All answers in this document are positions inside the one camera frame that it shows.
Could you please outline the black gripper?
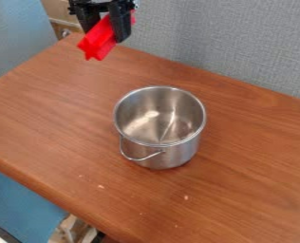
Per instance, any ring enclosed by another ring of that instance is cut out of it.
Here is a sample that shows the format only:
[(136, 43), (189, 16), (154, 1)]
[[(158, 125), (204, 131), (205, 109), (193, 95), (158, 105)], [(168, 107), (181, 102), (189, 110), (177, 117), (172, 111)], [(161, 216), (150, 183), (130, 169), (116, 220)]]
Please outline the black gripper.
[(110, 12), (114, 38), (122, 43), (132, 35), (132, 9), (138, 7), (138, 0), (68, 0), (69, 14), (77, 15), (82, 30), (89, 32), (101, 20), (100, 13), (90, 10), (97, 8), (100, 12)]

